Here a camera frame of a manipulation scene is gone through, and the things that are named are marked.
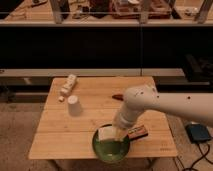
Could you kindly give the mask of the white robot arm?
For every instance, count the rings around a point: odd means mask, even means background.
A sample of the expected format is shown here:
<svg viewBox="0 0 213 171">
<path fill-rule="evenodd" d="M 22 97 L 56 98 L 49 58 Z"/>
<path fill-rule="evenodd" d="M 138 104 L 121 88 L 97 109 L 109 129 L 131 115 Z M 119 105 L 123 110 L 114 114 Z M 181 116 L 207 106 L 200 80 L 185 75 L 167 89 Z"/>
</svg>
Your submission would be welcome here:
<svg viewBox="0 0 213 171">
<path fill-rule="evenodd" d="M 155 110 L 213 127 L 213 93 L 160 93 L 154 87 L 141 85 L 124 91 L 123 104 L 113 124 L 132 128 L 147 110 Z"/>
</svg>

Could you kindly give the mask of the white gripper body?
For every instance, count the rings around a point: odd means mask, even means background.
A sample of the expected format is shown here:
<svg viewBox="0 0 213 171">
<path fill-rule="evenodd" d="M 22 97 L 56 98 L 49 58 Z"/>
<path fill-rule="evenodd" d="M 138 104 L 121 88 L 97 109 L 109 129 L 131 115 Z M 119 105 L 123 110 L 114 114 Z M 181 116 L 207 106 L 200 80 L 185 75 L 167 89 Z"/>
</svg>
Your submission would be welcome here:
<svg viewBox="0 0 213 171">
<path fill-rule="evenodd" d="M 125 120 L 122 116 L 116 115 L 113 119 L 113 125 L 116 128 L 127 130 L 133 126 L 133 123 Z"/>
</svg>

